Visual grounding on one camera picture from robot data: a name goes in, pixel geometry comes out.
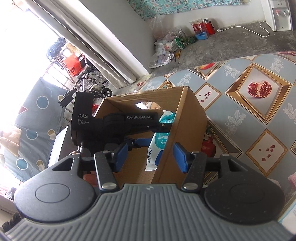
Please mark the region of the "left hand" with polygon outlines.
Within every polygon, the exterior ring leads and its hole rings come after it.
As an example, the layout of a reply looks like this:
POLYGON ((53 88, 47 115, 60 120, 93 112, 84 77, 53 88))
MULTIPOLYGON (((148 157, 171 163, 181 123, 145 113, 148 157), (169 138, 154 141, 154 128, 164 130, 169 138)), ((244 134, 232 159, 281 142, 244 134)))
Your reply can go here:
POLYGON ((96 172, 95 171, 91 171, 90 173, 84 174, 83 175, 83 179, 89 183, 91 186, 93 187, 97 187, 98 186, 98 182, 97 182, 97 177, 96 177, 96 172))

